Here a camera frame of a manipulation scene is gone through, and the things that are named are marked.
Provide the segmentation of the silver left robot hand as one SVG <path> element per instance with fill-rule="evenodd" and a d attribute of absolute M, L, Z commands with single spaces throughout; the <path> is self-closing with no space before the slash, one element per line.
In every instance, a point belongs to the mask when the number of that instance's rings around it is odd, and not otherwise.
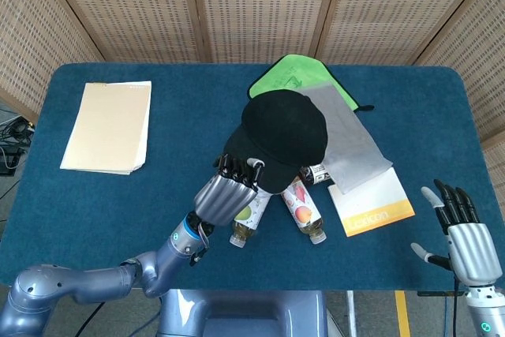
<path fill-rule="evenodd" d="M 213 166 L 217 171 L 195 196 L 194 211 L 203 222 L 225 226 L 257 196 L 265 163 L 223 153 Z"/>

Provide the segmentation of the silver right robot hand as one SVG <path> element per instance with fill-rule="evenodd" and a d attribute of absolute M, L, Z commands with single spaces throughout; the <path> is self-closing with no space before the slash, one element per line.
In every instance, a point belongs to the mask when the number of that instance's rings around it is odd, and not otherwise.
<path fill-rule="evenodd" d="M 467 287 L 491 286 L 503 275 L 490 231 L 480 221 L 477 209 L 465 190 L 453 188 L 436 179 L 439 194 L 421 188 L 431 204 L 448 245 L 448 256 L 428 252 L 413 242 L 410 248 L 424 262 L 452 271 Z"/>

